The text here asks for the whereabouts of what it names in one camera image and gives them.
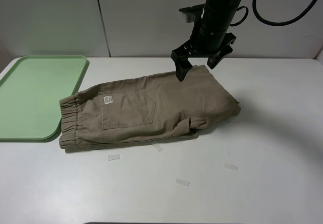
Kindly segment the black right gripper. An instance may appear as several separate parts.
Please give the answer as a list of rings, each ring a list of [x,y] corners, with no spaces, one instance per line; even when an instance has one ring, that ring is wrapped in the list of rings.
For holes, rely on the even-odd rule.
[[[207,65],[214,69],[233,49],[236,37],[227,30],[236,11],[236,6],[200,4],[180,8],[187,23],[194,23],[190,39],[173,50],[171,59],[175,63],[176,77],[182,82],[192,69],[188,58],[208,57]]]

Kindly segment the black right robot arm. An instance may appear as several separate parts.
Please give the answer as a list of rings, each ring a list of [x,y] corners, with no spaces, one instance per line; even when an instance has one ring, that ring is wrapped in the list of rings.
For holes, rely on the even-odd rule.
[[[176,76],[183,81],[192,65],[189,58],[207,57],[213,69],[233,49],[236,36],[227,32],[241,0],[206,0],[204,4],[181,8],[187,22],[194,24],[190,39],[171,53]]]

